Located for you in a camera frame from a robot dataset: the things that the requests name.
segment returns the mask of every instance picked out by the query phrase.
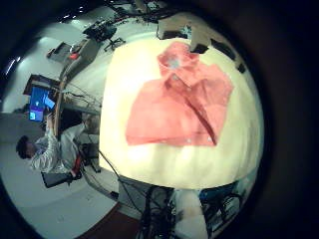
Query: blue screen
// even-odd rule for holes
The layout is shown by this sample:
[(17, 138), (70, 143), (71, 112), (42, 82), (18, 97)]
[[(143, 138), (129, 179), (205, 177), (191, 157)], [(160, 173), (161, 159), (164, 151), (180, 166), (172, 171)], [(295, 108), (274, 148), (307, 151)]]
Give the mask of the blue screen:
[(30, 98), (29, 119), (34, 121), (42, 121), (43, 111), (46, 107), (45, 100), (49, 96), (49, 91), (43, 88), (33, 87)]
[(30, 98), (30, 108), (44, 110), (45, 99), (48, 97), (49, 91), (43, 88), (33, 87)]

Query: person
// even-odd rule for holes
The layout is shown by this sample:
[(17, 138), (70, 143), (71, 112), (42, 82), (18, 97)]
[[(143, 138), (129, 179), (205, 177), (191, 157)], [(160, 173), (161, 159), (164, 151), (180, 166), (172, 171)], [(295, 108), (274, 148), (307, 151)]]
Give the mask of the person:
[(22, 159), (27, 159), (33, 170), (47, 173), (67, 173), (73, 176), (79, 168), (77, 156), (79, 149), (75, 139), (85, 131), (92, 128), (93, 118), (87, 118), (84, 122), (71, 126), (61, 134), (60, 141), (54, 135), (52, 116), (47, 116), (45, 135), (32, 142), (27, 135), (23, 135), (16, 146), (16, 151)]

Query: table surface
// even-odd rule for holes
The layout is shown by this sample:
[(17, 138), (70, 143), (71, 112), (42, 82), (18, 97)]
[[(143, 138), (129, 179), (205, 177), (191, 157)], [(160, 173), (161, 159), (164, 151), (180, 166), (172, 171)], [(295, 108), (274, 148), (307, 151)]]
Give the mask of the table surface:
[[(199, 59), (218, 64), (234, 86), (217, 146), (172, 146), (148, 143), (128, 146), (126, 126), (144, 82), (158, 79), (157, 55), (173, 41), (144, 39), (116, 49), (105, 83), (100, 151), (126, 177), (174, 188), (210, 188), (231, 183), (256, 168), (262, 149), (260, 105), (234, 63), (209, 48)], [(100, 166), (111, 170), (100, 155)]]

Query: wall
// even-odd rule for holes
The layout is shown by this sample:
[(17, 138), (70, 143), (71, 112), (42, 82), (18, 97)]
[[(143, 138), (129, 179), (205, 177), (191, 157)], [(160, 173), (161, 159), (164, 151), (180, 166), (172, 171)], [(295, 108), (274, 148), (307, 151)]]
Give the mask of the wall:
[(69, 45), (77, 44), (86, 37), (83, 30), (65, 23), (52, 23), (37, 34), (37, 37), (56, 39)]
[(17, 140), (27, 134), (36, 139), (43, 132), (21, 114), (0, 114), (0, 175), (21, 215), (45, 238), (74, 238), (101, 220), (115, 201), (92, 189), (84, 178), (46, 188), (40, 172), (30, 170), (15, 151)]
[(10, 76), (3, 96), (2, 112), (12, 113), (28, 102), (29, 98), (22, 95), (22, 92), (31, 74), (41, 74), (52, 79), (59, 77), (63, 66), (46, 58), (50, 49), (58, 47), (61, 42), (73, 45), (84, 38), (82, 31), (70, 24), (52, 23), (41, 30), (34, 38), (33, 47), (23, 56)]
[(22, 93), (31, 74), (41, 74), (52, 79), (58, 78), (62, 65), (47, 59), (46, 54), (60, 43), (61, 41), (51, 38), (35, 40), (34, 46), (20, 60), (15, 71), (10, 76), (3, 97), (3, 113), (12, 113), (15, 109), (21, 108), (28, 102), (29, 97), (22, 95)]

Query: computer monitor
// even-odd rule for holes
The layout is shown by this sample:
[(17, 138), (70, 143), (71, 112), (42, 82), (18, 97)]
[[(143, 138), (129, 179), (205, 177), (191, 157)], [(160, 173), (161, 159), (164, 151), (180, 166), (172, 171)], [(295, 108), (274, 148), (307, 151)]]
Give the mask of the computer monitor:
[(29, 120), (42, 121), (45, 108), (49, 107), (51, 109), (54, 106), (54, 102), (49, 98), (49, 94), (50, 92), (47, 89), (32, 88)]

